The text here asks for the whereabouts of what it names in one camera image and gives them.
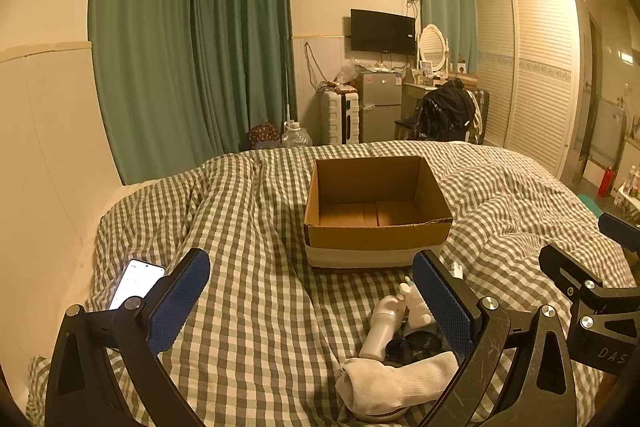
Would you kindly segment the white sock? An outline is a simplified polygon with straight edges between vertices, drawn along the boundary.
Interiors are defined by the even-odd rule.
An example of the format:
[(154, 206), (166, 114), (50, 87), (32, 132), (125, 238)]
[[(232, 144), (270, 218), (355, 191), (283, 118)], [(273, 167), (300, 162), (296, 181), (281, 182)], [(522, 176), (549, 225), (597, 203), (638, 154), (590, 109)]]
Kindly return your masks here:
[(335, 388), (352, 413), (382, 416), (437, 400), (458, 368), (451, 351), (401, 367), (353, 358), (345, 363)]

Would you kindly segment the small white bunny figurine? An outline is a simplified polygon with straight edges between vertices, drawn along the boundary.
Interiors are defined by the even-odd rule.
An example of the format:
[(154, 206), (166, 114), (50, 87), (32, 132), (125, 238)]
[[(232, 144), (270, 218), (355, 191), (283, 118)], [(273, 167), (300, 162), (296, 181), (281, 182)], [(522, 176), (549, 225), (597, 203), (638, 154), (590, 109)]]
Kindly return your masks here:
[(399, 292), (407, 310), (406, 325), (408, 329), (416, 331), (435, 323), (431, 310), (428, 309), (416, 283), (410, 277), (405, 277), (405, 280), (399, 285)]

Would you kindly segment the red fire extinguisher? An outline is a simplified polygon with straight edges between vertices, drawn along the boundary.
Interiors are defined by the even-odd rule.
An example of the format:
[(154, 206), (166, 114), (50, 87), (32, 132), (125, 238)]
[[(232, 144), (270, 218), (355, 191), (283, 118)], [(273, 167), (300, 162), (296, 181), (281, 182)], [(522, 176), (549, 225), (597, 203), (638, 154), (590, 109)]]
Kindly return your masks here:
[(604, 173), (598, 188), (599, 197), (608, 196), (608, 193), (610, 193), (611, 191), (611, 186), (614, 179), (615, 179), (615, 170), (612, 168), (606, 168), (604, 170)]

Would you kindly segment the white smartphone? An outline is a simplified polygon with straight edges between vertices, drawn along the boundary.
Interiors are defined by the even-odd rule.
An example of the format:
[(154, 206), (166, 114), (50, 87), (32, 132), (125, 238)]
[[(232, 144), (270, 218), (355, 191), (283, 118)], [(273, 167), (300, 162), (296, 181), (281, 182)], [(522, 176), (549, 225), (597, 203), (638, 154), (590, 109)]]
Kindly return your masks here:
[(118, 309), (130, 297), (144, 297), (165, 273), (161, 265), (131, 259), (119, 277), (108, 309)]

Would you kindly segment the grey checkered duvet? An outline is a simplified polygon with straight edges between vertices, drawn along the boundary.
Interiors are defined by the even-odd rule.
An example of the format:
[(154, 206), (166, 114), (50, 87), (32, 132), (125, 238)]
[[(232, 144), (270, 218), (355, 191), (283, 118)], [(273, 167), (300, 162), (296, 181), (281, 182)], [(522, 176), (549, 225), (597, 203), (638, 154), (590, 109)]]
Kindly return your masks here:
[(564, 249), (608, 287), (634, 283), (622, 248), (594, 214), (526, 156), (464, 143), (394, 141), (230, 154), (120, 200), (96, 230), (88, 310), (104, 309), (127, 262), (174, 267), (191, 248), (208, 286), (162, 362), (209, 426), (351, 426), (337, 395), (374, 306), (404, 270), (323, 271), (307, 261), (304, 213), (320, 159), (421, 156), (452, 214), (440, 257), (480, 297), (529, 311), (570, 302), (539, 269)]

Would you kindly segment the white louvered wardrobe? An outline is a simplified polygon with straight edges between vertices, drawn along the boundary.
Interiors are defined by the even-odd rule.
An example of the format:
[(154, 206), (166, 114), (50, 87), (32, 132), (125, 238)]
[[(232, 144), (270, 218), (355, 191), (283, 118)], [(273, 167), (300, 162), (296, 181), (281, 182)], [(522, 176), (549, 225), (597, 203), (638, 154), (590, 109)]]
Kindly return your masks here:
[(582, 35), (577, 0), (475, 0), (485, 142), (561, 176), (576, 126)]

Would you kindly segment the black jacket on chair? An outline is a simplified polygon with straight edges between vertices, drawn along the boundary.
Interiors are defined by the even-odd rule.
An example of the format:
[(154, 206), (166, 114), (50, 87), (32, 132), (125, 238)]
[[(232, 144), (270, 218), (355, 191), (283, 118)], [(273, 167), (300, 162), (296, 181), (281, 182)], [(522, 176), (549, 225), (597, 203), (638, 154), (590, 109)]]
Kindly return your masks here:
[(413, 140), (477, 143), (484, 121), (475, 95), (459, 79), (427, 92), (416, 104), (410, 138)]

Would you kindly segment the brown cardboard box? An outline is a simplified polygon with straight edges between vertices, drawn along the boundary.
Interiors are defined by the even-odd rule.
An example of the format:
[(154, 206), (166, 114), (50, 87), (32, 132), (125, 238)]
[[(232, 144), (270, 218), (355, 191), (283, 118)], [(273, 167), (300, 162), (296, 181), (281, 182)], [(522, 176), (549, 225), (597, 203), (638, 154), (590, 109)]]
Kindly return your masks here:
[(390, 269), (446, 242), (452, 221), (422, 156), (319, 159), (304, 216), (309, 264), (319, 269)]

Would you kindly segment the wooden dressing table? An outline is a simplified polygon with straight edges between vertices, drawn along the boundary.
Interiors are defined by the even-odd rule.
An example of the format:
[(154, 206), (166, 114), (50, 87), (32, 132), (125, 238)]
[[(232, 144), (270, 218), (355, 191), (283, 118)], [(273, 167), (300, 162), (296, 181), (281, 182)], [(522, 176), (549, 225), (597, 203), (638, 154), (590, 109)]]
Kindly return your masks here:
[[(449, 78), (461, 80), (464, 87), (469, 90), (475, 90), (477, 87), (477, 78), (472, 75), (450, 74)], [(402, 80), (401, 86), (400, 118), (409, 119), (413, 115), (418, 102), (424, 98), (424, 95), (437, 88), (438, 84), (436, 86), (427, 86), (427, 84), (415, 83), (414, 78), (411, 75), (407, 75)]]

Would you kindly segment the silver mini fridge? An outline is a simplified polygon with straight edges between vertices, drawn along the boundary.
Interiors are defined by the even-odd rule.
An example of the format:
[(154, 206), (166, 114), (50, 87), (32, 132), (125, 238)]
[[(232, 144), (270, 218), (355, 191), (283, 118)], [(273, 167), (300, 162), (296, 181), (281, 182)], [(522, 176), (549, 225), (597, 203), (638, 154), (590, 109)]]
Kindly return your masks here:
[(358, 89), (360, 141), (390, 141), (401, 114), (401, 77), (394, 72), (363, 72)]

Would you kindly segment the white oval vanity mirror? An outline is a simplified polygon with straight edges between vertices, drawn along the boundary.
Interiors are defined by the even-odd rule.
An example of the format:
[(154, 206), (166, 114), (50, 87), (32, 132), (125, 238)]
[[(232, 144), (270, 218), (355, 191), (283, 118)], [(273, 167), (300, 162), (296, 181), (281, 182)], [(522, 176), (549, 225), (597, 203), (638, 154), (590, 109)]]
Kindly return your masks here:
[(436, 25), (428, 24), (423, 28), (418, 41), (418, 54), (421, 63), (431, 64), (432, 72), (446, 72), (449, 44)]

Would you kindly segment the white suitcase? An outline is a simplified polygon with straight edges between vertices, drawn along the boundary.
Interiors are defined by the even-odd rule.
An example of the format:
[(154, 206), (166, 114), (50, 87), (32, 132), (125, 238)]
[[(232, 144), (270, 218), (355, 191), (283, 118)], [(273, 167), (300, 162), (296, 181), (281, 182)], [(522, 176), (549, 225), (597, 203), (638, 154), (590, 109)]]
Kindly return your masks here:
[(354, 88), (323, 92), (320, 95), (322, 143), (358, 143), (359, 116), (359, 95)]

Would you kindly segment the clear water jug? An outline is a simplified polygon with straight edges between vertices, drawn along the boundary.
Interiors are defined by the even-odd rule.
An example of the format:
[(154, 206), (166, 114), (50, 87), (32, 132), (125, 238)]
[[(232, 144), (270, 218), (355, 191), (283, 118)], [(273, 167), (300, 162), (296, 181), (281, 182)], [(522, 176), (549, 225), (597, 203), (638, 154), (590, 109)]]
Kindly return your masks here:
[(281, 144), (283, 147), (311, 146), (312, 140), (307, 130), (298, 121), (287, 120), (284, 123)]

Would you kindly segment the large green curtain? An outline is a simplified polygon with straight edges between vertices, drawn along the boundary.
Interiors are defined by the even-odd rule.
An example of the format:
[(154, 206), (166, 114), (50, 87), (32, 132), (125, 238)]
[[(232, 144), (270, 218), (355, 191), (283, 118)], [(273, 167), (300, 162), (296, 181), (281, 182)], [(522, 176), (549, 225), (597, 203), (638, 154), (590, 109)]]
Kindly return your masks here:
[(88, 0), (96, 91), (120, 179), (246, 150), (297, 115), (290, 0)]

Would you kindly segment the black wall television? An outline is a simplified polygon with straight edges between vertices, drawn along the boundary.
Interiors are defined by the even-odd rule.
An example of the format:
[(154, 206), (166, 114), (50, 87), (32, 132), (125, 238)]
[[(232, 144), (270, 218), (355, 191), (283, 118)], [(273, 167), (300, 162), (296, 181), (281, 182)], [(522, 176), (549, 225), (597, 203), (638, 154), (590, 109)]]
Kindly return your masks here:
[(369, 10), (350, 10), (353, 51), (412, 55), (416, 53), (413, 17)]

